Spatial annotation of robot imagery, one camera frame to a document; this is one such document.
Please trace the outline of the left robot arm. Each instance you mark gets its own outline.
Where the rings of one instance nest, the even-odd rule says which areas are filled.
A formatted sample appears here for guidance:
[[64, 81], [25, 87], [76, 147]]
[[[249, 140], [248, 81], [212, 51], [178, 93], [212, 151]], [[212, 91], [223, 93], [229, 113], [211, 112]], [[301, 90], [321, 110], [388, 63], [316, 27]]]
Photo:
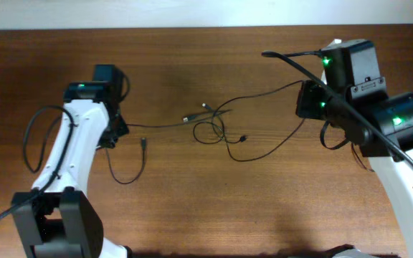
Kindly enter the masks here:
[[129, 247], [105, 238], [87, 198], [96, 150], [114, 148], [129, 132], [120, 111], [129, 84], [114, 64], [98, 64], [91, 81], [67, 86], [49, 158], [31, 191], [11, 201], [27, 200], [12, 216], [28, 257], [131, 257]]

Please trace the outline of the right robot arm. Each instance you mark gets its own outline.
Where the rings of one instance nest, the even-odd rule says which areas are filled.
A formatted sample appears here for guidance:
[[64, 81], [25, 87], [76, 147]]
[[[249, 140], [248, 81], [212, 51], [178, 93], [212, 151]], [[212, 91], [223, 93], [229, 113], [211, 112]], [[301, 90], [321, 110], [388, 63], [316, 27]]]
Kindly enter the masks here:
[[299, 92], [296, 115], [322, 120], [344, 131], [336, 145], [358, 146], [385, 188], [413, 257], [413, 92], [389, 96], [373, 42], [331, 43], [314, 51], [322, 79], [309, 74]]

